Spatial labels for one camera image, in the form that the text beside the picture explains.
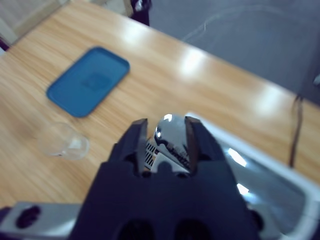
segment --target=cable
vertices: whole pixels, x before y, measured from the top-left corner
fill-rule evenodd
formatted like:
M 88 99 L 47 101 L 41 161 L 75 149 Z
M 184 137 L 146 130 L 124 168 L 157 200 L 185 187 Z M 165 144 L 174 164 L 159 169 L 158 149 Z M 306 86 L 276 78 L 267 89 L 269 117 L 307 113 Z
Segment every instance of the cable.
M 296 128 L 295 128 L 294 136 L 291 143 L 289 162 L 288 162 L 288 166 L 292 169 L 295 167 L 297 146 L 298 146 L 301 126 L 303 122 L 303 104 L 302 104 L 303 100 L 304 98 L 302 96 L 297 95 L 293 102 L 293 107 L 295 106 L 295 104 L 297 104 L 297 123 L 296 123 Z

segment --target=gray floor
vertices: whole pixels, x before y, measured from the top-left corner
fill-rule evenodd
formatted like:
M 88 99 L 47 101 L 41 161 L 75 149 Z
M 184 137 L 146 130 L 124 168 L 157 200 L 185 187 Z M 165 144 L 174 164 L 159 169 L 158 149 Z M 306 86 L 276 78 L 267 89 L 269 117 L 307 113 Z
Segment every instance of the gray floor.
M 320 0 L 153 0 L 150 25 L 320 105 Z

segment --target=wooden table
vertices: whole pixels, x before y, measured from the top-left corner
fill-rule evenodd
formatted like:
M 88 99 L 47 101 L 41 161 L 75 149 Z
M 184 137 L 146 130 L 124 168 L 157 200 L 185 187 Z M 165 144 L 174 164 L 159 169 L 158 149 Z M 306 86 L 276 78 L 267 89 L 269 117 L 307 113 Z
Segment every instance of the wooden table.
M 93 46 L 130 62 L 130 73 L 88 117 L 51 103 L 46 89 Z M 0 59 L 0 206 L 16 201 L 80 203 L 101 162 L 132 121 L 149 135 L 167 113 L 200 114 L 286 163 L 295 96 L 202 50 L 90 3 L 70 3 Z M 320 111 L 304 103 L 296 168 L 320 183 Z M 39 132 L 61 121 L 90 138 L 79 161 L 47 157 Z

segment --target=drinking glass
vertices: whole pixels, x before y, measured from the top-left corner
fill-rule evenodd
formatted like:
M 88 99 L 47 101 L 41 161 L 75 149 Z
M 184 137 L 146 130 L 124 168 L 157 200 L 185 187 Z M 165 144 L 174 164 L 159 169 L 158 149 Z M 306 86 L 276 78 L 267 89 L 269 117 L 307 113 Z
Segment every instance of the drinking glass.
M 88 138 L 68 124 L 55 122 L 40 133 L 38 147 L 48 156 L 79 160 L 88 153 L 90 143 Z

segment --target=blue tray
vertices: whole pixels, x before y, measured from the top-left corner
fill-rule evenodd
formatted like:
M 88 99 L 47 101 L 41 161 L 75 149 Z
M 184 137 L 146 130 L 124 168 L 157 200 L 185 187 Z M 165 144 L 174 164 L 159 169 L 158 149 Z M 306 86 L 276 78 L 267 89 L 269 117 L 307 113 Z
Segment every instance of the blue tray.
M 72 116 L 85 117 L 129 69 L 127 60 L 102 47 L 94 47 L 52 83 L 46 95 Z

